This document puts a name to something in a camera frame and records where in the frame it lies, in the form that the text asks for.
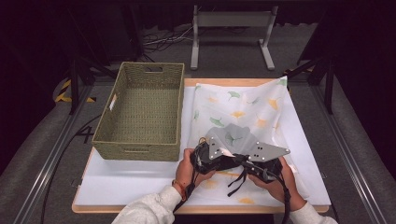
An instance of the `white sleeve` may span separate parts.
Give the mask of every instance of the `white sleeve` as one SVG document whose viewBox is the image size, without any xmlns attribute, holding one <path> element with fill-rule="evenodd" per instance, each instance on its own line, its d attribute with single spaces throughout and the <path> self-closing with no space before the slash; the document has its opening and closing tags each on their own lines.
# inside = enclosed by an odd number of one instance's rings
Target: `white sleeve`
<svg viewBox="0 0 396 224">
<path fill-rule="evenodd" d="M 180 201 L 181 196 L 177 190 L 171 186 L 166 186 L 160 193 L 146 195 L 126 205 L 112 224 L 173 223 L 175 220 L 173 210 Z"/>
<path fill-rule="evenodd" d="M 336 224 L 331 217 L 323 217 L 318 214 L 315 208 L 306 203 L 301 209 L 290 212 L 290 219 L 294 224 Z"/>
</svg>

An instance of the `white tissue paper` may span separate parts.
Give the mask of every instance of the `white tissue paper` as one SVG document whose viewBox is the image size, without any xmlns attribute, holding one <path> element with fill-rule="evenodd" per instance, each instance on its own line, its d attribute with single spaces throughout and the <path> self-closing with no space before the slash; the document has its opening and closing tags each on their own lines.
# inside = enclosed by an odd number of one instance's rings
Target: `white tissue paper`
<svg viewBox="0 0 396 224">
<path fill-rule="evenodd" d="M 195 148 L 201 137 L 214 134 L 217 135 L 222 147 L 231 153 L 247 155 L 252 149 L 251 139 L 258 139 L 277 147 L 288 147 L 277 123 L 281 116 L 285 94 L 288 94 L 287 82 L 287 77 L 281 77 L 258 87 L 248 88 L 198 83 L 195 86 L 191 135 L 187 147 Z M 307 198 L 309 194 L 291 156 L 287 155 L 285 159 L 292 167 L 299 192 Z M 219 204 L 282 205 L 248 178 L 229 198 L 227 194 L 237 188 L 241 182 L 235 182 L 230 187 L 228 185 L 241 173 L 242 167 L 218 171 L 211 179 L 203 182 L 194 191 L 193 196 L 207 198 L 214 204 L 218 202 Z"/>
</svg>

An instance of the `person's right hand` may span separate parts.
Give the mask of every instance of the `person's right hand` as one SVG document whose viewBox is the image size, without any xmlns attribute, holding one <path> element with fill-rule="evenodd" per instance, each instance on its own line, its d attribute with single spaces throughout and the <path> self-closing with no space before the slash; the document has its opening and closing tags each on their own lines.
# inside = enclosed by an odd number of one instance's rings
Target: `person's right hand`
<svg viewBox="0 0 396 224">
<path fill-rule="evenodd" d="M 306 201 L 301 197 L 299 192 L 297 191 L 296 182 L 294 179 L 294 174 L 291 168 L 286 163 L 286 160 L 283 157 L 279 157 L 280 163 L 282 164 L 282 175 L 286 184 L 286 187 L 289 189 L 290 193 L 290 210 L 296 211 L 302 208 Z M 249 175 L 248 178 L 253 181 L 253 183 L 262 188 L 267 189 L 268 192 L 278 201 L 284 202 L 285 201 L 285 193 L 283 191 L 282 185 L 279 181 L 275 180 L 269 184 L 264 183 L 255 175 Z"/>
</svg>

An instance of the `black cable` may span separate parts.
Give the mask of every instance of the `black cable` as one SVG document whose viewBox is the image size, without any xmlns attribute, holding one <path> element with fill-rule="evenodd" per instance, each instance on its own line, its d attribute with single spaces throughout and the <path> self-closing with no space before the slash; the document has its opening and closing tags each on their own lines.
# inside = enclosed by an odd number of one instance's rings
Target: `black cable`
<svg viewBox="0 0 396 224">
<path fill-rule="evenodd" d="M 143 37 L 143 40 L 145 41 L 145 42 L 150 42 L 150 41 L 157 41 L 157 40 L 159 40 L 160 38 L 157 36 L 157 35 L 155 35 L 155 34 L 149 34 L 149 35 L 145 35 L 144 37 Z"/>
<path fill-rule="evenodd" d="M 164 51 L 164 50 L 168 49 L 169 47 L 171 47 L 172 45 L 177 44 L 177 43 L 180 43 L 180 42 L 183 41 L 183 40 L 184 40 L 184 39 L 182 39 L 182 40 L 180 40 L 180 41 L 177 41 L 177 42 L 169 43 L 168 46 L 164 47 L 163 49 L 157 49 L 157 50 L 158 50 L 158 51 Z"/>
<path fill-rule="evenodd" d="M 195 169 L 192 169 L 192 176 L 191 176 L 191 182 L 190 182 L 190 184 L 185 188 L 185 193 L 186 193 L 186 201 L 190 198 L 190 196 L 191 196 L 191 194 L 192 194 L 192 191 L 195 189 L 195 182 L 196 182 L 196 180 L 197 180 L 197 178 L 198 178 L 198 175 L 199 175 L 199 173 L 197 174 L 197 175 L 195 175 Z M 180 207 L 181 207 L 181 205 L 183 205 L 186 201 L 180 201 L 180 203 L 178 203 L 177 205 L 176 205 L 176 207 L 175 207 L 175 209 L 174 209 L 174 213 L 177 211 L 177 209 L 179 209 Z"/>
<path fill-rule="evenodd" d="M 154 60 L 152 60 L 146 53 L 143 53 L 143 57 L 155 63 Z"/>
<path fill-rule="evenodd" d="M 55 164 L 55 167 L 53 169 L 53 172 L 52 172 L 52 174 L 51 174 L 51 176 L 49 178 L 49 185 L 47 186 L 46 195 L 44 197 L 44 202 L 43 202 L 42 209 L 41 209 L 41 220 L 40 220 L 41 224 L 44 223 L 44 216 L 45 216 L 45 213 L 46 213 L 47 199 L 48 199 L 49 194 L 50 194 L 50 187 L 52 185 L 53 177 L 55 177 L 55 174 L 56 174 L 56 171 L 58 169 L 59 163 L 61 162 L 62 156 L 66 152 L 66 149 L 69 147 L 70 143 L 73 141 L 74 137 L 76 137 L 76 135 L 79 132 L 81 132 L 81 130 L 83 130 L 85 128 L 85 126 L 87 126 L 88 124 L 90 124 L 94 120 L 100 118 L 101 116 L 102 116 L 102 114 L 100 114 L 100 115 L 94 117 L 93 119 L 90 119 L 88 122 L 86 122 L 80 129 L 78 129 L 78 131 L 75 134 L 73 134 L 73 136 L 70 138 L 70 140 L 66 143 L 66 145 L 62 149 L 61 156 L 59 157 L 59 160 L 56 161 L 56 164 Z"/>
<path fill-rule="evenodd" d="M 165 49 L 167 49 L 167 48 L 169 48 L 169 46 L 171 46 L 173 43 L 174 43 L 174 38 L 175 38 L 175 32 L 173 32 L 170 36 L 168 36 L 164 41 L 162 41 L 162 42 L 160 42 L 161 43 L 161 45 L 160 45 L 160 43 L 158 43 L 157 44 L 157 49 L 158 49 L 158 51 L 163 51 L 163 50 L 161 50 L 161 48 L 164 46 L 164 45 L 168 45 L 167 47 L 165 47 Z"/>
<path fill-rule="evenodd" d="M 163 45 L 166 44 L 166 42 L 175 36 L 175 32 L 173 32 L 171 35 L 168 35 L 170 32 L 166 32 L 165 35 L 161 38 L 161 41 L 157 43 L 157 48 L 156 50 L 160 49 Z"/>
<path fill-rule="evenodd" d="M 337 221 L 338 224 L 340 224 L 340 217 L 338 216 L 337 210 L 335 209 L 335 205 L 332 202 L 332 199 L 330 199 L 330 203 L 332 204 L 332 211 L 334 212 L 335 215 L 335 221 Z"/>
<path fill-rule="evenodd" d="M 286 187 L 285 178 L 283 178 L 282 173 L 280 173 L 282 178 L 280 178 L 278 175 L 275 175 L 270 171 L 267 171 L 267 174 L 275 177 L 276 180 L 279 181 L 279 183 L 283 187 L 283 191 L 285 193 L 285 215 L 283 216 L 282 224 L 286 224 L 289 220 L 289 215 L 290 215 L 290 192 L 289 189 Z"/>
</svg>

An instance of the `aluminum rail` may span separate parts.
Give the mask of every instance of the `aluminum rail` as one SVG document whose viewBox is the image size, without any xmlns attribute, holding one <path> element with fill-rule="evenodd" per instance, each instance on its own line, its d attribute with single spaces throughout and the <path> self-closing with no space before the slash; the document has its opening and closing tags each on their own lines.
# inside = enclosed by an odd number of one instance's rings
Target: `aluminum rail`
<svg viewBox="0 0 396 224">
<path fill-rule="evenodd" d="M 347 145 L 347 141 L 342 135 L 342 132 L 337 124 L 333 115 L 330 115 L 327 112 L 326 106 L 323 104 L 323 93 L 320 90 L 319 86 L 311 86 L 311 91 L 313 92 L 318 105 L 320 105 L 320 109 L 323 112 L 330 128 L 332 129 L 332 133 L 335 137 L 335 140 L 338 144 L 338 151 L 346 165 L 346 168 L 349 171 L 349 174 L 352 178 L 353 183 L 355 184 L 356 190 L 358 191 L 359 195 L 361 196 L 361 200 L 367 210 L 368 215 L 373 223 L 388 223 L 384 215 L 381 212 L 381 209 L 378 206 L 378 203 L 375 200 L 373 193 L 370 191 L 370 188 L 367 184 L 367 181 L 364 175 L 361 172 L 358 164 L 355 161 L 349 146 Z"/>
<path fill-rule="evenodd" d="M 46 162 L 44 163 L 43 168 L 38 173 L 35 183 L 33 184 L 28 196 L 26 197 L 20 212 L 17 214 L 13 222 L 14 224 L 22 224 L 29 221 L 29 218 L 34 211 L 35 206 L 37 205 L 41 197 L 41 194 L 48 185 L 50 177 L 53 175 L 56 163 L 58 162 L 58 160 L 61 159 L 63 148 L 65 147 L 67 140 L 69 140 L 69 134 L 73 127 L 73 124 L 75 123 L 78 114 L 84 105 L 83 103 L 85 99 L 89 97 L 91 89 L 92 86 L 84 86 L 82 88 L 79 98 L 79 101 L 82 102 L 82 104 L 79 104 L 74 114 L 70 115 L 67 118 L 64 127 L 62 128 L 61 133 L 55 142 L 55 145 L 53 146 Z"/>
</svg>

